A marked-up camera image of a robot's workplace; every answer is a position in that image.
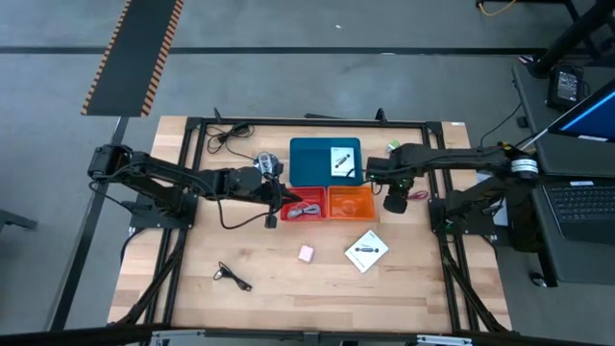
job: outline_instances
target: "yellow cable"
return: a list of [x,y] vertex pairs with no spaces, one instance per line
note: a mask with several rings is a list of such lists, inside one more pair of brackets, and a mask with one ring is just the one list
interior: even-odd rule
[[502,13],[502,12],[504,12],[504,11],[508,10],[508,8],[509,8],[509,7],[511,7],[511,6],[512,6],[512,4],[514,4],[514,3],[516,3],[516,2],[517,2],[517,0],[512,0],[512,1],[510,1],[510,2],[508,3],[508,5],[506,5],[506,6],[502,7],[501,9],[499,9],[499,10],[497,10],[497,11],[493,12],[493,13],[489,13],[489,12],[485,11],[485,10],[484,10],[484,7],[482,6],[482,4],[479,4],[479,8],[480,8],[480,11],[482,12],[482,14],[487,15],[487,16],[493,16],[493,15],[498,15],[498,14],[500,14],[500,13]]

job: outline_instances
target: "red object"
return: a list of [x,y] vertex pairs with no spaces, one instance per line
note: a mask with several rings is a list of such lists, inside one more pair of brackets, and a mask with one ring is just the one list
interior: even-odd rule
[[[290,203],[282,206],[280,219],[282,221],[321,221],[327,217],[327,190],[324,187],[289,187],[288,191],[303,198],[302,202]],[[288,217],[288,212],[301,210],[311,205],[320,208],[319,214],[302,213],[297,217]]]
[[369,186],[329,186],[330,219],[374,220],[376,208]]
[[426,199],[430,196],[430,193],[425,191],[425,190],[419,190],[416,191],[414,193],[412,193],[411,195],[407,196],[407,199]]

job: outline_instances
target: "orange tray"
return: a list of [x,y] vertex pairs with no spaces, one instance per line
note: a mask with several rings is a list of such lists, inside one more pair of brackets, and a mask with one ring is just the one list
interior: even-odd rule
[[376,208],[369,186],[329,186],[329,218],[374,220]]

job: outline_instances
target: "pink eraser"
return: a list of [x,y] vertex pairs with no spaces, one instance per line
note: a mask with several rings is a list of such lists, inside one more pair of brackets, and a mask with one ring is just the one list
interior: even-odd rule
[[314,249],[306,245],[301,247],[301,251],[299,252],[299,260],[304,260],[307,263],[310,263],[312,256],[314,256]]

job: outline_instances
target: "gray floor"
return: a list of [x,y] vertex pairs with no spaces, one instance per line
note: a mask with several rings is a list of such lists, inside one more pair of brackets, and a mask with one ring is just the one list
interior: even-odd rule
[[[175,46],[547,46],[570,24],[562,6],[515,5],[486,18],[474,0],[186,1]],[[0,45],[105,45],[123,2],[2,0]],[[46,328],[91,193],[86,167],[116,119],[81,117],[98,56],[0,55],[0,208],[39,221],[0,236],[0,333]],[[519,103],[512,58],[401,56],[171,56],[152,115],[125,143],[149,150],[161,114],[302,116],[306,112],[468,123],[472,143]],[[487,142],[524,136],[514,123]],[[111,194],[134,196],[121,187]],[[106,205],[69,316],[101,326],[129,215]],[[615,289],[527,280],[534,256],[501,251],[513,327],[522,334],[613,344]],[[213,340],[237,345],[246,341]]]

